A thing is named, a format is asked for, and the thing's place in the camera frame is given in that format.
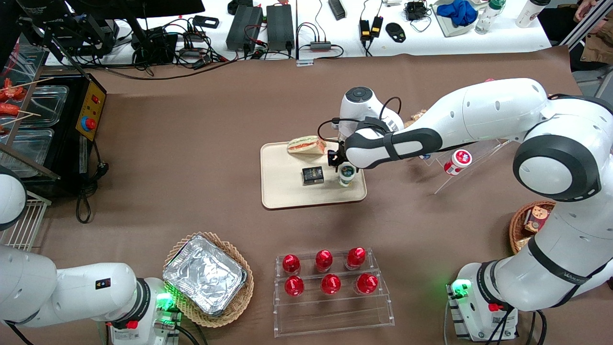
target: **aluminum foil container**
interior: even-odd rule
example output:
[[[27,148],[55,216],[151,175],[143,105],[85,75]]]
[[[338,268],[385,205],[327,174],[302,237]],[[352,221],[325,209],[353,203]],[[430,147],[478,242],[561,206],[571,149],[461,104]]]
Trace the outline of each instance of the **aluminum foil container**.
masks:
[[[192,237],[162,275],[210,316],[220,316],[247,280],[247,272],[201,235]]]

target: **clear acrylic rack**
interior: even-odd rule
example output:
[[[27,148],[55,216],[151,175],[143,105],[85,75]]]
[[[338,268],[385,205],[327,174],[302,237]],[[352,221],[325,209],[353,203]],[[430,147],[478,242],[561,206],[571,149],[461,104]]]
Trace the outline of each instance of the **clear acrylic rack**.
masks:
[[[328,331],[352,330],[394,325],[392,301],[381,270],[371,249],[360,269],[345,268],[348,251],[333,252],[333,263],[329,272],[315,270],[315,253],[297,255],[300,259],[300,274],[305,286],[298,297],[289,296],[284,289],[285,280],[290,276],[283,271],[284,256],[276,258],[274,294],[275,337],[305,335]],[[341,289],[334,295],[321,292],[321,279],[326,274],[336,274],[341,280]],[[358,295],[353,290],[355,280],[368,273],[379,280],[377,291],[369,295]]]

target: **red button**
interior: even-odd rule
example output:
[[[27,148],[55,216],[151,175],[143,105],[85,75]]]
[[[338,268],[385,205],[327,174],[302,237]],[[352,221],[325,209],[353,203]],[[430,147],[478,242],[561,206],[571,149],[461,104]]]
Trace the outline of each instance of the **red button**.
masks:
[[[96,121],[93,118],[88,118],[87,120],[85,120],[85,126],[87,127],[88,130],[95,130]]]
[[[139,322],[136,321],[136,320],[128,321],[126,323],[126,328],[129,329],[129,330],[135,330],[136,327],[138,327],[138,326],[139,326]]]
[[[499,311],[503,308],[502,306],[499,306],[496,303],[490,303],[487,307],[490,309],[491,312]]]

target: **red sphere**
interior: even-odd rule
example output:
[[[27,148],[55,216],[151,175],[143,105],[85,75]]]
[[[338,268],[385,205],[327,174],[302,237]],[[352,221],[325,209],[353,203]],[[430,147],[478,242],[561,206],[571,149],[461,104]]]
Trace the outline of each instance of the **red sphere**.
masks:
[[[283,270],[289,274],[297,273],[300,269],[300,259],[296,255],[286,255],[283,258]]]
[[[362,247],[353,248],[347,254],[346,267],[348,269],[358,269],[366,260],[366,250]]]
[[[334,274],[326,274],[326,276],[321,279],[321,290],[326,295],[334,295],[341,289],[341,280],[338,276]]]
[[[362,273],[356,279],[356,290],[358,293],[373,293],[379,285],[379,279],[372,274]]]
[[[285,281],[285,292],[293,297],[298,297],[304,292],[305,284],[298,276],[291,276]]]
[[[332,266],[332,254],[328,250],[320,250],[315,255],[315,268],[319,272],[326,272]]]

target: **wicker basket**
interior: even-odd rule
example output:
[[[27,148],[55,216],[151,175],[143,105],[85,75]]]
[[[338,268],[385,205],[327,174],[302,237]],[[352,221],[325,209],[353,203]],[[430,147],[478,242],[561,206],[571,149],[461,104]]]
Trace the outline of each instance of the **wicker basket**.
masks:
[[[251,272],[251,268],[249,268],[249,264],[243,258],[242,255],[238,252],[236,247],[234,247],[229,242],[225,242],[219,239],[214,233],[193,233],[192,235],[187,236],[177,243],[175,247],[172,248],[170,254],[166,258],[166,262],[164,264],[164,268],[168,265],[168,262],[172,258],[174,258],[175,254],[183,247],[183,245],[188,242],[193,236],[201,235],[207,240],[211,241],[214,245],[218,246],[221,250],[223,250],[227,255],[230,255],[239,265],[241,265],[245,271],[247,271],[247,281],[245,282],[245,286],[238,291],[236,296],[232,299],[226,310],[224,310],[223,314],[219,317],[211,317],[202,312],[202,310],[196,305],[192,300],[183,296],[181,292],[175,289],[172,285],[165,282],[166,289],[172,295],[172,299],[179,308],[181,312],[185,316],[187,316],[193,322],[204,326],[204,327],[221,327],[231,323],[232,321],[238,319],[238,317],[243,314],[243,311],[247,308],[251,297],[253,296],[253,272]]]
[[[511,242],[511,249],[513,253],[517,254],[519,252],[519,247],[517,246],[516,241],[519,241],[522,238],[530,237],[534,235],[534,233],[524,229],[524,221],[526,220],[526,212],[535,207],[539,206],[548,211],[554,209],[555,201],[551,200],[541,200],[535,201],[534,203],[526,204],[522,206],[511,219],[511,223],[509,224],[509,240]]]

